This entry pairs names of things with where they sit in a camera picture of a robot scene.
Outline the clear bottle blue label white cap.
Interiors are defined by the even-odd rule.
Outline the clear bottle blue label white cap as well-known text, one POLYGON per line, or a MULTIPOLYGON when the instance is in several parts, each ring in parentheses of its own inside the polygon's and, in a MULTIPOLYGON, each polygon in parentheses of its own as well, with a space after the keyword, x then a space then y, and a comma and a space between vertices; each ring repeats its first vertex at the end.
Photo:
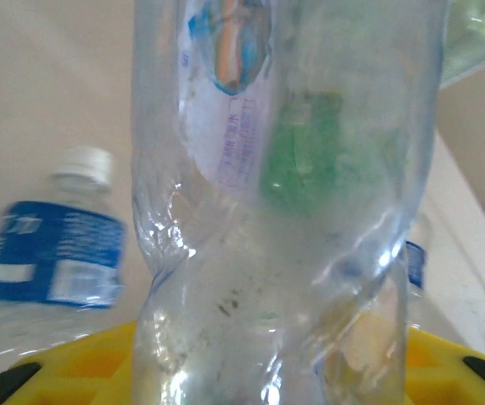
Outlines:
POLYGON ((96 332, 116 304, 127 228, 107 203, 113 165, 71 147, 0 213, 0 366, 96 332))

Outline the clear bottle white picture label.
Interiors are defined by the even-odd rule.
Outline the clear bottle white picture label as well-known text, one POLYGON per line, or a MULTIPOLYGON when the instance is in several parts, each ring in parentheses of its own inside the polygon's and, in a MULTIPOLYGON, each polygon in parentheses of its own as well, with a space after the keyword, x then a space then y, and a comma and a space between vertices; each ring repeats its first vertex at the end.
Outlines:
POLYGON ((137 405, 403 405, 405 239, 434 144, 449 0, 135 0, 132 206, 153 275, 137 405), (336 92, 394 149, 393 197, 260 194, 278 102, 336 92))

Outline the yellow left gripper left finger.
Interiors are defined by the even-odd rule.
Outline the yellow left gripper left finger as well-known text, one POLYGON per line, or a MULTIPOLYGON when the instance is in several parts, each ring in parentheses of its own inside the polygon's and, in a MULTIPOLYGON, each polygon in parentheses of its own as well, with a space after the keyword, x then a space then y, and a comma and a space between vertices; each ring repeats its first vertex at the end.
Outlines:
POLYGON ((12 405, 132 405, 135 322, 21 359, 40 369, 13 395, 12 405))

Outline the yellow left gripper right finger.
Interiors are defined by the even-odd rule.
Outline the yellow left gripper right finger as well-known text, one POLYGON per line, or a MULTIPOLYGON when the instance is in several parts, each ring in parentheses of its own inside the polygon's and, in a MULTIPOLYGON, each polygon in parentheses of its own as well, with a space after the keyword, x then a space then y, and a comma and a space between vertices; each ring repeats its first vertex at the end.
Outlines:
POLYGON ((403 405, 485 405, 485 355, 412 327, 403 405))

